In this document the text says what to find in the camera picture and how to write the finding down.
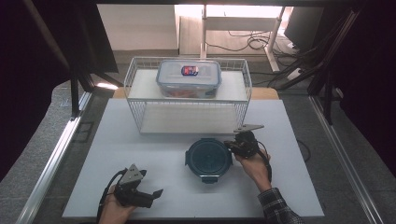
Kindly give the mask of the black metal stand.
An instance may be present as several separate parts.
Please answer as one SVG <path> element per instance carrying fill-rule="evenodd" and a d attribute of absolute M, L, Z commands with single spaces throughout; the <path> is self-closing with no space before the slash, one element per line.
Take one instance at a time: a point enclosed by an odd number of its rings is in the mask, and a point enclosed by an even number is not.
<path fill-rule="evenodd" d="M 107 72 L 118 73 L 117 64 L 110 46 L 105 27 L 94 2 L 75 2 L 72 4 L 77 13 L 78 36 L 71 67 L 72 119 L 80 114 L 78 104 L 78 85 L 84 91 L 95 88 L 91 74 L 95 74 L 110 84 L 120 87 L 121 83 Z"/>
<path fill-rule="evenodd" d="M 358 16 L 358 11 L 354 11 L 351 7 L 347 8 L 323 41 L 308 52 L 309 56 L 317 57 L 315 62 L 296 78 L 276 87 L 278 91 L 284 91 L 312 77 L 306 91 L 309 96 L 317 96 L 321 91 L 324 91 L 322 114 L 330 124 L 332 124 L 333 88 L 331 65 Z"/>

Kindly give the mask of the aluminium rail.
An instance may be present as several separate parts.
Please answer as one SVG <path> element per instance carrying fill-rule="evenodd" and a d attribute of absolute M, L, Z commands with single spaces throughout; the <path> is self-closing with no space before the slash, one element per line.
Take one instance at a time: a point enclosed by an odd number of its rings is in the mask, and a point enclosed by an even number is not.
<path fill-rule="evenodd" d="M 352 161 L 347 155 L 344 145 L 342 144 L 336 130 L 330 124 L 330 122 L 326 120 L 323 114 L 324 108 L 321 105 L 319 98 L 316 96 L 309 96 L 308 99 L 313 106 L 315 113 L 318 116 L 318 120 L 321 123 L 321 126 L 332 145 L 332 149 L 336 154 L 350 183 L 350 186 L 352 187 L 355 195 L 357 196 L 358 202 L 360 203 L 361 208 L 366 215 L 369 223 L 384 224 L 383 218 L 379 214 L 379 211 L 369 190 L 363 184 L 355 166 L 352 164 Z"/>
<path fill-rule="evenodd" d="M 66 150 L 68 149 L 73 135 L 81 122 L 81 117 L 91 100 L 92 95 L 89 92 L 83 92 L 78 99 L 78 112 L 67 123 L 61 134 L 55 148 L 53 149 L 49 160 L 46 163 L 40 177 L 36 181 L 35 187 L 30 194 L 25 206 L 15 222 L 15 224 L 33 224 L 35 216 L 39 211 L 41 204 L 50 188 L 51 182 L 56 175 L 58 168 L 63 160 Z"/>

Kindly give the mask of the white desk frame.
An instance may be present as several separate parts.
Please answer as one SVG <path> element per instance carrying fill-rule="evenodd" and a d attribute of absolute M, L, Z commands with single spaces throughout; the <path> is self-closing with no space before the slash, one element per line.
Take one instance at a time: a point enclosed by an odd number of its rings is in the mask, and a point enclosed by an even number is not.
<path fill-rule="evenodd" d="M 285 7 L 203 5 L 200 57 L 205 58 L 207 54 L 207 31 L 269 32 L 269 40 L 264 51 L 272 71 L 279 72 L 274 45 L 285 9 Z"/>

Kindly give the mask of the clear rectangular food container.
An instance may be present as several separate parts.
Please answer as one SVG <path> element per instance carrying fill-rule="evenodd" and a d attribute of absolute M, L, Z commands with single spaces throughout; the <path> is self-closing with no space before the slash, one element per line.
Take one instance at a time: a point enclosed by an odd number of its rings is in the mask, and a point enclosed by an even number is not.
<path fill-rule="evenodd" d="M 163 96 L 173 98 L 214 98 L 221 81 L 215 61 L 163 60 L 156 76 Z"/>

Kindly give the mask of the dark monitor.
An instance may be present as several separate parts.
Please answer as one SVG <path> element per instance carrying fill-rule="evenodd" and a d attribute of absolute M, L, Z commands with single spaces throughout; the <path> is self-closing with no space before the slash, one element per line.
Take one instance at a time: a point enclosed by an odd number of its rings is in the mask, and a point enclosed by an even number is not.
<path fill-rule="evenodd" d="M 300 50 L 312 49 L 321 39 L 322 7 L 294 7 L 285 36 Z"/>

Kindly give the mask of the white wire shelf rack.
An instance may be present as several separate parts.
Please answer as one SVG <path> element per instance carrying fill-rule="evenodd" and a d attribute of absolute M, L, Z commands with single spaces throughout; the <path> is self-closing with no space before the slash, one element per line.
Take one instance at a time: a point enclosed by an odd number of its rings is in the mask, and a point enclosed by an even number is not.
<path fill-rule="evenodd" d="M 164 97 L 156 82 L 163 60 L 219 63 L 222 81 L 216 96 Z M 242 59 L 134 57 L 124 79 L 124 94 L 141 133 L 233 133 L 244 123 L 251 93 L 248 63 Z"/>

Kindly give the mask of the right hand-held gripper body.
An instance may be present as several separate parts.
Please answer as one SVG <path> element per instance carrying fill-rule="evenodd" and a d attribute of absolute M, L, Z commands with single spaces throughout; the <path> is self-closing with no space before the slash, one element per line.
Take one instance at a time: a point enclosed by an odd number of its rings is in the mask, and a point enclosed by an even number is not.
<path fill-rule="evenodd" d="M 249 158 L 257 154 L 260 151 L 260 148 L 253 131 L 261 128 L 263 128 L 263 125 L 244 124 L 235 129 L 234 132 L 236 133 L 236 136 L 234 137 L 234 141 L 236 142 L 236 146 L 232 146 L 232 148 L 238 147 L 239 153 L 234 154 L 244 158 Z"/>

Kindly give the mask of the round dark food container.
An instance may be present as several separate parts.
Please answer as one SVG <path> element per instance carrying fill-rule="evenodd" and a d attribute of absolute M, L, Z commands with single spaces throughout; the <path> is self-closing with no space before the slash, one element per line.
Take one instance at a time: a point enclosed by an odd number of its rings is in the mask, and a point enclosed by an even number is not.
<path fill-rule="evenodd" d="M 202 138 L 185 152 L 185 164 L 205 184 L 214 184 L 233 164 L 231 151 L 219 140 Z"/>

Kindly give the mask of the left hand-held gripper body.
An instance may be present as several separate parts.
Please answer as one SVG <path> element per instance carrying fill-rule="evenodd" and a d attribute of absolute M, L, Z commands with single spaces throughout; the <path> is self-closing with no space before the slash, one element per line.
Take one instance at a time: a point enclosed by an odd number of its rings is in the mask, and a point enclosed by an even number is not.
<path fill-rule="evenodd" d="M 141 183 L 139 169 L 132 164 L 117 182 L 114 196 L 122 206 L 150 208 L 153 203 L 150 194 L 140 192 L 137 187 Z"/>

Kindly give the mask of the person's left hand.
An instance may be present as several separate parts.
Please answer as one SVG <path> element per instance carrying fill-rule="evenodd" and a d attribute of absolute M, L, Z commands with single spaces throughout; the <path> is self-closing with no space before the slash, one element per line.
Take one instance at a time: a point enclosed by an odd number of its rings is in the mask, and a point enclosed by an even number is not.
<path fill-rule="evenodd" d="M 115 186 L 111 186 L 103 203 L 98 224 L 125 224 L 136 209 L 135 206 L 122 206 L 114 196 Z"/>

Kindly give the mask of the wooden table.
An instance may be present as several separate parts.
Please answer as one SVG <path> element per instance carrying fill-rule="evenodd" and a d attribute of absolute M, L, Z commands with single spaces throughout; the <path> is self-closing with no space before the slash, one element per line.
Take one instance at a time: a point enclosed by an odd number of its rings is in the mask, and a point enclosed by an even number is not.
<path fill-rule="evenodd" d="M 125 97 L 124 89 L 118 88 L 114 91 L 113 97 L 116 99 L 122 99 Z M 253 87 L 251 93 L 252 100 L 278 100 L 279 96 L 275 89 L 264 88 L 264 87 Z"/>

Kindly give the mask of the person's right hand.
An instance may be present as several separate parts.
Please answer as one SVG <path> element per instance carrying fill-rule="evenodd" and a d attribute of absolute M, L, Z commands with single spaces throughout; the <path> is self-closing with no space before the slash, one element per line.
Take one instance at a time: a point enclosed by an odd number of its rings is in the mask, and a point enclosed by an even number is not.
<path fill-rule="evenodd" d="M 234 156 L 241 163 L 245 173 L 254 181 L 260 192 L 264 192 L 272 187 L 264 160 L 259 154 L 250 158 L 239 155 Z"/>

